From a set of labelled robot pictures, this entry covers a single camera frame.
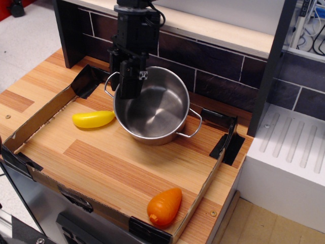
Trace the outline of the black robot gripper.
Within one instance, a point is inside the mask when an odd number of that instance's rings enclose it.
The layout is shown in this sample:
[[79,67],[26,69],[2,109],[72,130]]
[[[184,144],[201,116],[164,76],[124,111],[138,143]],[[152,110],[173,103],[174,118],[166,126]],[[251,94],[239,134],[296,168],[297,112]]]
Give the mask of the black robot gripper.
[[[152,1],[117,1],[117,33],[109,49],[111,89],[119,85],[121,99],[135,99],[148,78],[146,60],[156,50],[159,39],[160,11]],[[120,56],[129,56],[120,63]]]

